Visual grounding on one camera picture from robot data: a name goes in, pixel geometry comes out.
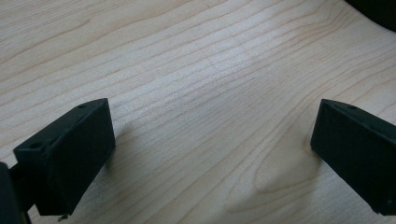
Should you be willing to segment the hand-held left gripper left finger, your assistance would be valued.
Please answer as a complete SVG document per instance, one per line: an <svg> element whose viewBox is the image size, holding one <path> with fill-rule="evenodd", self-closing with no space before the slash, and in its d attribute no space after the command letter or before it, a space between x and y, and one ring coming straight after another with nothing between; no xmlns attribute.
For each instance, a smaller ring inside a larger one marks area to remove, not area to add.
<svg viewBox="0 0 396 224"><path fill-rule="evenodd" d="M115 146L106 98L74 107L14 149L22 208L71 215Z"/></svg>

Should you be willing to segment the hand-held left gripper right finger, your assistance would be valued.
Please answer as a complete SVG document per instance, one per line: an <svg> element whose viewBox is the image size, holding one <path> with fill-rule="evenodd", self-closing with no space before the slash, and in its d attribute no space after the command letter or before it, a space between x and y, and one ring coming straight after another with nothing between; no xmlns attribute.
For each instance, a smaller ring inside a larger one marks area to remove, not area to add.
<svg viewBox="0 0 396 224"><path fill-rule="evenodd" d="M310 146L374 212L396 216L396 126L323 99Z"/></svg>

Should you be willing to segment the dark brown divided box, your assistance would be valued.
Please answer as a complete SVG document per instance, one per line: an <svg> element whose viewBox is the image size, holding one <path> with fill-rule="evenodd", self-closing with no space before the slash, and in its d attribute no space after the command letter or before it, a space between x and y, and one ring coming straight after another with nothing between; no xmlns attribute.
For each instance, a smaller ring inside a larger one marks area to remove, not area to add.
<svg viewBox="0 0 396 224"><path fill-rule="evenodd" d="M396 0L345 0L361 14L396 33Z"/></svg>

